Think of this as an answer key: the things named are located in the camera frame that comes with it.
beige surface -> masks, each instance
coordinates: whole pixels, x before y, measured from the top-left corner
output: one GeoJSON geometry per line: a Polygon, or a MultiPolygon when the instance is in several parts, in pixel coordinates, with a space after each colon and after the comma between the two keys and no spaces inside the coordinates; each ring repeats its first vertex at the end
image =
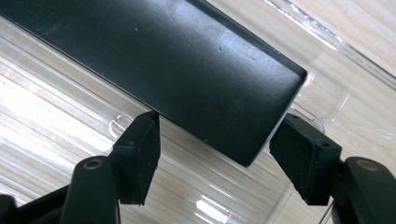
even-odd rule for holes
{"type": "Polygon", "coordinates": [[[396,74],[395,1],[292,2],[393,75],[396,74]]]}
{"type": "MultiPolygon", "coordinates": [[[[326,134],[344,147],[343,158],[350,155],[373,158],[396,173],[396,94],[389,85],[325,46],[265,1],[210,2],[309,71],[310,79],[296,99],[294,112],[326,127],[326,134]]],[[[300,1],[299,4],[304,7],[306,3],[300,1]]],[[[328,11],[320,13],[313,6],[323,5],[306,8],[308,13],[312,8],[312,13],[319,15],[328,15],[330,11],[331,19],[343,17],[343,10],[326,7],[328,11]]],[[[395,24],[382,22],[388,27],[395,24]]],[[[370,24],[376,23],[377,19],[372,23],[364,21],[359,27],[364,24],[371,27],[370,24]]],[[[5,148],[0,155],[0,189],[19,193],[19,203],[25,203],[67,183],[77,161],[91,154],[106,154],[116,139],[108,131],[111,120],[124,113],[133,117],[147,109],[122,92],[109,89],[108,84],[79,66],[58,58],[47,47],[30,43],[28,37],[15,30],[4,33],[7,28],[0,28],[3,32],[0,34],[6,40],[6,44],[0,45],[4,57],[1,58],[0,84],[6,87],[0,89],[0,136],[4,137],[1,144],[2,149],[5,148]],[[34,58],[17,52],[13,45],[20,46],[34,58]],[[14,62],[17,65],[9,68],[7,57],[17,59],[14,62]],[[11,71],[18,69],[24,73],[12,75],[11,71]],[[9,97],[11,91],[5,90],[18,90],[20,98],[18,95],[17,98],[9,97]],[[51,122],[51,116],[64,122],[51,122]],[[80,133],[85,133],[85,137],[76,138],[77,133],[65,128],[71,125],[81,128],[80,133]],[[30,142],[20,143],[23,139],[30,139],[30,142]],[[49,145],[40,147],[41,141],[49,145]],[[11,185],[4,184],[7,178],[14,178],[11,185]]],[[[335,25],[334,29],[349,30],[335,25]]],[[[379,31],[374,29],[368,33],[375,32],[379,31]]],[[[351,43],[356,44],[356,48],[363,48],[366,39],[361,37],[355,41],[360,35],[353,36],[348,35],[351,43]]],[[[384,42],[393,43],[393,47],[390,44],[380,49],[394,48],[394,41],[391,41],[394,35],[385,36],[389,39],[384,42]]],[[[395,50],[390,50],[390,56],[384,56],[383,50],[374,53],[376,45],[378,43],[373,43],[365,50],[373,53],[376,62],[392,65],[394,57],[391,53],[395,50]]],[[[162,135],[163,155],[147,205],[143,208],[123,207],[125,223],[204,223],[202,217],[210,217],[197,209],[197,204],[211,205],[233,223],[317,223],[326,209],[306,206],[266,152],[245,169],[164,119],[162,135]]]]}

transparent plastic container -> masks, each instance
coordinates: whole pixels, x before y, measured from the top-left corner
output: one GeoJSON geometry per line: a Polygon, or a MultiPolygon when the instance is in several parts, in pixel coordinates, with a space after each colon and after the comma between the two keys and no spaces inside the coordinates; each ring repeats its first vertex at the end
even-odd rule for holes
{"type": "MultiPolygon", "coordinates": [[[[368,157],[395,174],[392,74],[288,1],[209,2],[309,72],[290,112],[343,146],[343,159],[368,157]]],[[[0,85],[0,193],[18,205],[67,185],[79,161],[107,155],[149,110],[2,18],[0,85]]],[[[268,148],[244,168],[166,119],[161,134],[146,205],[123,205],[122,223],[331,222],[327,207],[304,204],[268,148]]]]}

black mechanical arm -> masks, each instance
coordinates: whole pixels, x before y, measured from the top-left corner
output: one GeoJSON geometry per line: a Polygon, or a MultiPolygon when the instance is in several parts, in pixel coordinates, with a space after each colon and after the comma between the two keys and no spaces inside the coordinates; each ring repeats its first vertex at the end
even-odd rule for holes
{"type": "Polygon", "coordinates": [[[1,224],[118,224],[119,200],[144,204],[160,158],[160,124],[156,112],[134,119],[112,152],[77,164],[69,186],[19,208],[0,195],[1,224]]]}

clear plastic sheet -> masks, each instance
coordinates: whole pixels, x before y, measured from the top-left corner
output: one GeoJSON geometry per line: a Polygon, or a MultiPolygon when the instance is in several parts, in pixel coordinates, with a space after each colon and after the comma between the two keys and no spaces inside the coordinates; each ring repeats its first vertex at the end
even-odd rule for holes
{"type": "MultiPolygon", "coordinates": [[[[309,72],[291,112],[343,146],[343,158],[395,173],[393,75],[288,1],[209,2],[309,72]]],[[[0,193],[18,205],[67,185],[77,162],[107,155],[147,110],[0,18],[0,193]]],[[[122,206],[122,223],[317,223],[327,209],[304,205],[268,148],[246,169],[165,119],[161,133],[146,205],[122,206]]]]}

